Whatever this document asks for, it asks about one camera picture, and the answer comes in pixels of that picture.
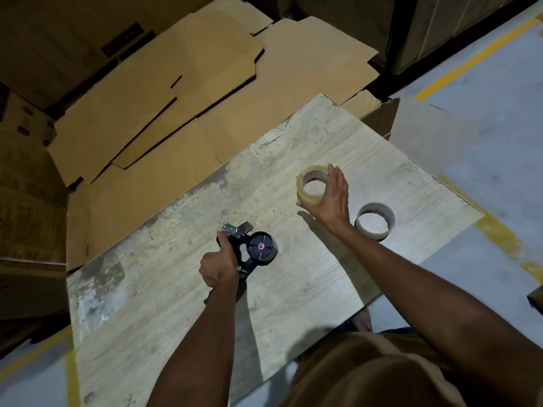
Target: wooden table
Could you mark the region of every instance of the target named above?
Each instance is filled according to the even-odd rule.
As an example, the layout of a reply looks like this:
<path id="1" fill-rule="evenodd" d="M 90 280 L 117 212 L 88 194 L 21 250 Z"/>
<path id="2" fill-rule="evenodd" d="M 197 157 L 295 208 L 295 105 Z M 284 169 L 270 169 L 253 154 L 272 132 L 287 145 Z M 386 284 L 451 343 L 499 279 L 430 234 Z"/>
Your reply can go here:
<path id="1" fill-rule="evenodd" d="M 68 279 L 81 397 L 144 406 L 163 365 L 204 308 L 199 273 L 216 229 L 248 220 L 279 253 L 248 279 L 236 309 L 231 401 L 268 379 L 380 292 L 350 252 L 295 204 L 295 178 L 339 165 L 354 219 L 382 202 L 383 244 L 420 263 L 482 215 L 383 138 L 318 95 Z"/>

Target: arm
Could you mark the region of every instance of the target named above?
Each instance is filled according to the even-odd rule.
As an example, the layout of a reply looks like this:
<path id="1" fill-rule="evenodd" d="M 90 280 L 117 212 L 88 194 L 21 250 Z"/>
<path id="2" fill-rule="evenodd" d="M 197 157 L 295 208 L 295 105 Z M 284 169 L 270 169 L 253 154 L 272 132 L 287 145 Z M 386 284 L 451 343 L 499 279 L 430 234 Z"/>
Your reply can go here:
<path id="1" fill-rule="evenodd" d="M 543 384 L 543 350 L 472 295 L 426 271 L 349 222 L 349 188 L 329 166 L 320 204 L 299 202 L 356 256 L 404 319 L 466 381 L 500 404 L 535 405 Z"/>
<path id="2" fill-rule="evenodd" d="M 156 381 L 147 407 L 226 407 L 234 363 L 237 260 L 224 230 L 221 250 L 205 253 L 200 274 L 214 292 Z"/>

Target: warehouse floor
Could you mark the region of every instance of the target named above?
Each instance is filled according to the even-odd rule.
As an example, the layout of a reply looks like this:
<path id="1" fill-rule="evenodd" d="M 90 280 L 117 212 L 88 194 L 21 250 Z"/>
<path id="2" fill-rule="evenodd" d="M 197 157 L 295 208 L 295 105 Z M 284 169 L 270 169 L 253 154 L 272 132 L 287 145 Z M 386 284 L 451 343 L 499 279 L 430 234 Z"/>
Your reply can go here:
<path id="1" fill-rule="evenodd" d="M 543 0 L 431 70 L 395 96 L 424 98 L 482 124 L 443 180 L 491 219 L 462 232 L 423 266 L 464 288 L 543 347 L 543 317 L 526 294 L 543 283 Z M 385 297 L 370 304 L 375 331 L 406 322 Z M 290 363 L 238 407 L 276 405 Z M 79 405 L 69 328 L 0 360 L 0 407 Z"/>

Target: clear tape roll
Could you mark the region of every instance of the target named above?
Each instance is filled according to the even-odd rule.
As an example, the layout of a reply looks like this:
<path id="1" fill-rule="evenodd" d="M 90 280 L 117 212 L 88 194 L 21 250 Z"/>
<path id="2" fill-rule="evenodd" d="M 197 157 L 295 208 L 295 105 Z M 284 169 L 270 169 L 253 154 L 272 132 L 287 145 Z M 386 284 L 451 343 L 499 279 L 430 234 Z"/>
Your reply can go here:
<path id="1" fill-rule="evenodd" d="M 322 198 L 322 194 L 309 194 L 303 188 L 311 181 L 321 181 L 324 184 L 328 183 L 328 167 L 324 165 L 312 165 L 302 170 L 296 177 L 296 190 L 298 199 L 307 201 L 311 204 L 318 204 Z"/>
<path id="2" fill-rule="evenodd" d="M 387 230 L 383 233 L 372 233 L 366 230 L 362 226 L 362 224 L 360 224 L 360 222 L 358 221 L 358 218 L 362 214 L 366 214 L 366 213 L 374 213 L 383 217 L 384 221 L 387 222 Z M 364 234 L 366 237 L 371 238 L 372 240 L 381 241 L 390 234 L 390 231 L 392 231 L 392 228 L 394 227 L 395 223 L 396 223 L 396 216 L 394 215 L 394 212 L 390 209 L 389 206 L 384 205 L 383 203 L 368 203 L 368 204 L 363 205 L 360 208 L 360 210 L 358 210 L 358 214 L 356 215 L 356 220 L 355 220 L 355 227 L 358 229 L 359 232 Z"/>

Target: hand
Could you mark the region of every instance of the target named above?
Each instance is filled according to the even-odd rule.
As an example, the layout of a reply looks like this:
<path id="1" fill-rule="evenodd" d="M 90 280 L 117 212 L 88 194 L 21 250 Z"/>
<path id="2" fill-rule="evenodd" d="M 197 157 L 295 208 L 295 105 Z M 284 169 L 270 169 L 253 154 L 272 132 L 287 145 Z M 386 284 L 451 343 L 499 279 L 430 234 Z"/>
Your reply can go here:
<path id="1" fill-rule="evenodd" d="M 222 227 L 217 230 L 217 237 L 221 243 L 221 250 L 205 253 L 200 261 L 199 270 L 207 286 L 213 288 L 224 278 L 239 277 L 236 255 Z"/>
<path id="2" fill-rule="evenodd" d="M 332 234 L 337 235 L 350 226 L 349 222 L 349 184 L 339 167 L 328 165 L 328 183 L 318 204 L 298 201 L 298 206 L 307 210 Z"/>

